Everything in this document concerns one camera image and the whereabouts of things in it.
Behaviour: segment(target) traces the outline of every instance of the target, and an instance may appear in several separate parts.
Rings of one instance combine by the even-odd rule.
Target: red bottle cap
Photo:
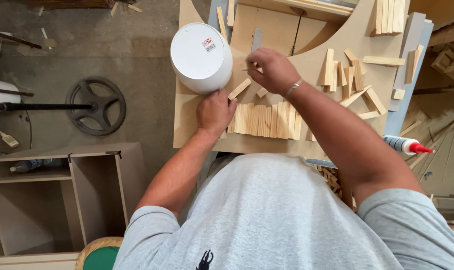
[[[413,153],[435,153],[435,150],[425,148],[420,143],[411,143],[409,146],[409,151],[411,151]]]

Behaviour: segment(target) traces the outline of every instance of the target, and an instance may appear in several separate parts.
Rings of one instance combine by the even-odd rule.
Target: bracelet
[[[294,91],[297,87],[299,87],[299,85],[304,81],[304,79],[300,79],[298,82],[294,83],[294,85],[292,85],[292,87],[287,91],[287,93],[285,94],[285,98],[287,98],[288,95],[290,95],[290,93],[292,93],[292,91]]]

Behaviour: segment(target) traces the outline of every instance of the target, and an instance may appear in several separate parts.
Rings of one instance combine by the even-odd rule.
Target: barcode label
[[[212,43],[212,45],[205,47],[207,52],[210,52],[211,50],[215,49],[215,43]]]

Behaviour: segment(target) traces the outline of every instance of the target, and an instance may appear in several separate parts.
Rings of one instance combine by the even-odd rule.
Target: gray t-shirt
[[[196,268],[454,270],[454,233],[421,193],[376,192],[356,215],[300,158],[243,155],[210,175],[182,227],[138,209],[113,269]]]

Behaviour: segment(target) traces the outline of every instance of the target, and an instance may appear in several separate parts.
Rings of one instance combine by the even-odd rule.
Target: workshop floor
[[[193,2],[207,21],[210,0]],[[141,142],[150,181],[177,151],[172,147],[176,77],[169,51],[178,29],[179,0],[143,0],[135,6],[143,12],[120,3],[113,17],[110,9],[45,10],[38,16],[40,7],[0,1],[0,31],[43,45],[44,28],[57,42],[52,50],[31,49],[29,56],[18,53],[16,44],[3,42],[0,80],[34,93],[22,98],[26,103],[64,103],[69,88],[84,77],[111,80],[127,103],[118,131],[93,137],[77,130],[65,111],[31,111],[32,148]],[[0,137],[0,151],[29,148],[24,112],[0,113],[0,130],[20,142],[12,149]]]

